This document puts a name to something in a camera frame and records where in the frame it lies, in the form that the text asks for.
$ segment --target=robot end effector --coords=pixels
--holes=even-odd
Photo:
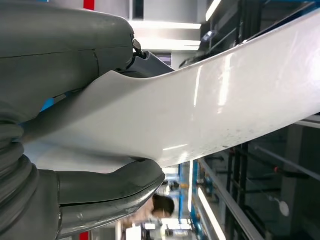
[[[136,212],[165,180],[158,164],[147,159],[110,174],[38,170],[18,141],[23,134],[19,124],[35,118],[48,99],[152,59],[126,20],[3,1],[0,32],[5,33],[0,37],[2,240],[54,240],[106,225]],[[155,74],[137,69],[144,77]]]

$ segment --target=flexible hose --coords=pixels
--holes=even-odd
[[[37,168],[23,155],[20,142],[23,130],[17,124],[0,122],[0,235],[26,209],[39,178]]]

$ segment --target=dark hair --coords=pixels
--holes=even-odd
[[[171,197],[155,194],[153,195],[152,199],[154,207],[152,213],[157,211],[165,211],[171,216],[174,212],[174,202]]]

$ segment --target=woman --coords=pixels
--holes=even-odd
[[[174,212],[174,202],[172,198],[155,194],[135,214],[122,220],[122,224],[124,229],[127,229],[133,224],[145,222],[151,216],[159,219],[170,218]]]

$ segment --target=white wall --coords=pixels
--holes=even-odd
[[[197,15],[197,0],[144,0],[144,20],[192,24]]]
[[[171,66],[174,70],[178,70],[179,66],[182,64],[184,60],[195,56],[195,52],[173,51],[171,56]]]
[[[72,9],[84,7],[84,0],[50,0],[50,3]],[[95,0],[94,10],[129,19],[129,0]]]
[[[129,0],[95,0],[95,11],[129,19]]]

